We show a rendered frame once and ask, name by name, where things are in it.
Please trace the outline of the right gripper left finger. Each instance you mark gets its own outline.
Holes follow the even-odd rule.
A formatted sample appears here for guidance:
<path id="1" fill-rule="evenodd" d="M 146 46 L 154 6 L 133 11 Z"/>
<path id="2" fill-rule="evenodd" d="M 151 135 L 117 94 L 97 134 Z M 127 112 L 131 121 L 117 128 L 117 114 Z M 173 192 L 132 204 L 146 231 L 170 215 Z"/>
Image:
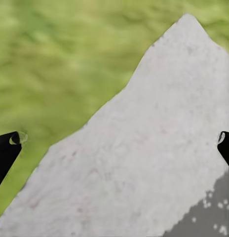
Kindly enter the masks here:
<path id="1" fill-rule="evenodd" d="M 0 136 L 0 184 L 22 150 L 21 143 L 28 140 L 24 132 L 12 132 Z"/>

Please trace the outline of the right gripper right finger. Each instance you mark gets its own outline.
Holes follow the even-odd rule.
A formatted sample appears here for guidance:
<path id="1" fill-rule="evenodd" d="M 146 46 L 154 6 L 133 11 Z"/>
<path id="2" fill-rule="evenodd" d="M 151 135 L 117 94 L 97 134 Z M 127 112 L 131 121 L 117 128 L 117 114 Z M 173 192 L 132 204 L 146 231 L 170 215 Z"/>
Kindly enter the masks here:
<path id="1" fill-rule="evenodd" d="M 219 152 L 229 165 L 229 132 L 222 131 L 217 134 L 217 136 L 215 136 L 214 143 L 218 145 L 217 148 Z"/>

